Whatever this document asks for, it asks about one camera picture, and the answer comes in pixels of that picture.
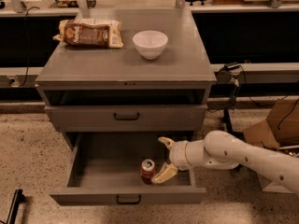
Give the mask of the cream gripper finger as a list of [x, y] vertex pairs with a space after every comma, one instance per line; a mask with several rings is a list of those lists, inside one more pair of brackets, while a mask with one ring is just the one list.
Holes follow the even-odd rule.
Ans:
[[172, 139], [168, 138], [168, 137], [159, 137], [158, 141], [162, 144], [164, 144], [166, 146], [166, 148], [168, 150], [170, 150], [174, 145], [175, 145], [175, 141], [173, 141]]
[[160, 172], [157, 173], [152, 179], [153, 184], [163, 184], [164, 182], [170, 180], [178, 173], [178, 168], [172, 163], [164, 163]]

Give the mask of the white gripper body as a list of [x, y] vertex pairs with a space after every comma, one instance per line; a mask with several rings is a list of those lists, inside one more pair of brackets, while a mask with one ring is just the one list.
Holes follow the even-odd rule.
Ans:
[[186, 159], [187, 141], [173, 142], [169, 149], [169, 160], [180, 171], [185, 171], [189, 168]]

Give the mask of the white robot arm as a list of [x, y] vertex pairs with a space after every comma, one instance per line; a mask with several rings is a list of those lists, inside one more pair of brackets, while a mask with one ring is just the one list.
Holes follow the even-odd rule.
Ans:
[[299, 194], [299, 159], [270, 149], [256, 147], [224, 131], [212, 131], [202, 140], [173, 141], [167, 137], [158, 140], [169, 150], [170, 162], [165, 162], [152, 179], [163, 184], [178, 171], [195, 167], [234, 169], [244, 165], [292, 193]]

